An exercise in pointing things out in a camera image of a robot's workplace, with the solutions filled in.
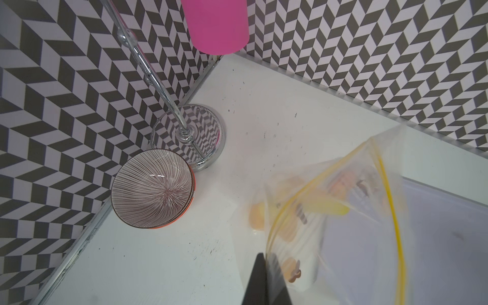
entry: striped bowl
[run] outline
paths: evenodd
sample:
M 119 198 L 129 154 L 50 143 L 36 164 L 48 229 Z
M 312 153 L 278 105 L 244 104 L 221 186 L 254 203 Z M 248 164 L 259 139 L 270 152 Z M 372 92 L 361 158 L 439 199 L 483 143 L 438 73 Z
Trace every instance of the striped bowl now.
M 153 229 L 176 221 L 190 206 L 195 176 L 178 154 L 150 149 L 132 157 L 112 184 L 117 216 L 136 228 Z

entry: pink cylinder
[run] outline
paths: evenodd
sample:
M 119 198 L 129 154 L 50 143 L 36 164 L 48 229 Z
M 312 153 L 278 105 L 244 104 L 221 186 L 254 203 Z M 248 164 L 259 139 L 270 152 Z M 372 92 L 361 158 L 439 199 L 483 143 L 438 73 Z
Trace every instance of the pink cylinder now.
M 182 0 L 193 45 L 203 53 L 224 55 L 249 41 L 246 0 Z

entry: ziplock bag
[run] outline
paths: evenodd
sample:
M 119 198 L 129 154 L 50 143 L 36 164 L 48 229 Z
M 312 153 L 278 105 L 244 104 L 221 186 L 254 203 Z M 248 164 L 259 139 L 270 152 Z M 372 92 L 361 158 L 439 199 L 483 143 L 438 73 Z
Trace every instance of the ziplock bag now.
M 231 228 L 243 284 L 263 252 L 270 304 L 284 285 L 294 305 L 409 304 L 401 130 L 341 159 L 276 174 L 239 207 Z

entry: chevron wallpaper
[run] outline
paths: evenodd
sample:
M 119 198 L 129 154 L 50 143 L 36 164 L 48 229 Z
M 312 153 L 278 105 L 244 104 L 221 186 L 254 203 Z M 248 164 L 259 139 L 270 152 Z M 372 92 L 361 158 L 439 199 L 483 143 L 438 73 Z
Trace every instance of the chevron wallpaper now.
M 488 151 L 487 0 L 248 0 L 242 50 Z
M 178 0 L 116 0 L 173 98 L 207 65 Z M 98 0 L 0 0 L 0 304 L 28 304 L 165 112 Z

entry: glass base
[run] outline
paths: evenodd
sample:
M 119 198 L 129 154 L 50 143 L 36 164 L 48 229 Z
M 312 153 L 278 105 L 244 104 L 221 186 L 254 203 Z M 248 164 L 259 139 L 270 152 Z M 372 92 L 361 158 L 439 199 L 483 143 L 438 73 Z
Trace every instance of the glass base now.
M 180 134 L 179 123 L 172 112 L 163 114 L 154 124 L 151 133 L 151 148 L 171 150 L 190 165 L 194 172 L 210 166 L 220 155 L 225 144 L 224 126 L 216 114 L 201 105 L 180 107 L 183 118 L 190 129 L 194 143 L 200 147 L 201 158 L 192 144 Z

